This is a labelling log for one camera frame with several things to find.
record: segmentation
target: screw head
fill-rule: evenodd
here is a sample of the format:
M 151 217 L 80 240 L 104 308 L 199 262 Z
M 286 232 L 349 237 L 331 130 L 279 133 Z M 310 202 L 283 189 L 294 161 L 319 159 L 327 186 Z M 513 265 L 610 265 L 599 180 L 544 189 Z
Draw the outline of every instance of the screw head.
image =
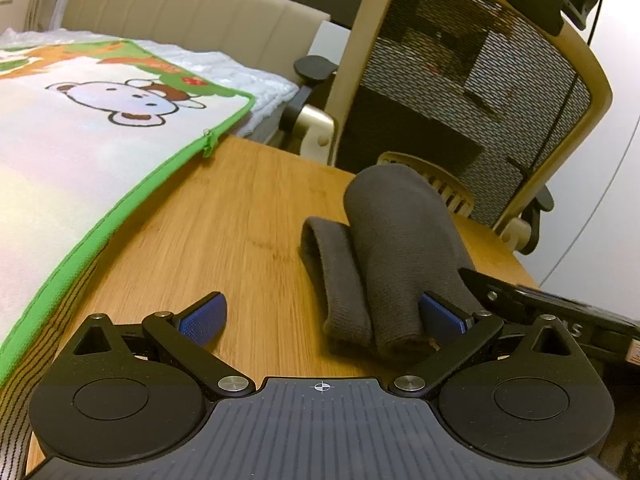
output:
M 241 392 L 247 386 L 249 381 L 239 375 L 229 375 L 218 381 L 218 387 L 226 392 Z
M 404 392 L 417 392 L 427 385 L 422 377 L 416 375 L 400 376 L 394 381 L 394 384 L 398 390 Z

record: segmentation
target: zipper pull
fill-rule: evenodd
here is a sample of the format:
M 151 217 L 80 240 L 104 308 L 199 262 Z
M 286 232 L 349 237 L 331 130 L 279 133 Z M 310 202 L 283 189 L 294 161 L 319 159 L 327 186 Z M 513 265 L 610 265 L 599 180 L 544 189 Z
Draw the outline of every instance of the zipper pull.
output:
M 216 149 L 216 147 L 218 146 L 218 135 L 216 135 L 215 131 L 212 130 L 205 130 L 204 132 L 204 137 L 205 137 L 205 144 L 204 144 L 204 148 L 202 149 L 202 156 L 204 158 L 208 158 L 211 156 L 211 153 L 213 153 L 213 150 Z

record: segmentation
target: wooden table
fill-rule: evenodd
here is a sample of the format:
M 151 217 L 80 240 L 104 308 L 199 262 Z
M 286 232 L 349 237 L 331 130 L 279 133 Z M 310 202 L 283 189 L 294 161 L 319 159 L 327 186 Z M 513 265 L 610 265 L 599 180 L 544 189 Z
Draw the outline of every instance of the wooden table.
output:
M 401 371 L 329 354 L 298 256 L 308 216 L 346 221 L 342 195 L 353 175 L 235 137 L 224 139 L 210 159 L 196 159 L 116 232 L 65 341 L 94 312 L 138 323 L 220 290 L 228 321 L 214 354 L 258 386 L 265 376 L 388 380 Z M 535 286 L 491 229 L 454 220 L 478 270 Z M 34 450 L 30 468 L 41 459 Z

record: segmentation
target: folded cloth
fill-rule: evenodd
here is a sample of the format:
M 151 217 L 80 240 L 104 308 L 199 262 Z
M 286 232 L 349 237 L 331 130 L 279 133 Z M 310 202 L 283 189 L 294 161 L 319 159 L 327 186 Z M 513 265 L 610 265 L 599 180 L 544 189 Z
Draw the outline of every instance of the folded cloth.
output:
M 418 299 L 433 292 L 473 313 L 459 276 L 473 263 L 449 212 L 427 181 L 401 164 L 362 171 L 344 194 L 350 227 L 308 218 L 301 253 L 327 318 L 329 338 L 413 358 L 429 348 Z

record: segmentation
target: white blanket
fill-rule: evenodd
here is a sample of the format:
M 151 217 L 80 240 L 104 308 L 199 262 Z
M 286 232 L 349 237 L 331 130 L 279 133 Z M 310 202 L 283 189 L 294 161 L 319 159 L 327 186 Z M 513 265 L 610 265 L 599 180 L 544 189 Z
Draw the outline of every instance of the white blanket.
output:
M 41 45 L 89 43 L 113 39 L 111 36 L 78 32 L 59 28 L 50 32 L 15 32 L 8 28 L 0 35 L 0 48 Z M 298 91 L 291 81 L 263 70 L 247 68 L 222 52 L 191 52 L 175 45 L 154 41 L 133 40 L 136 44 L 170 63 L 181 66 L 204 79 L 235 88 L 255 96 L 255 105 L 248 120 L 231 133 L 246 137 L 281 104 L 289 101 Z

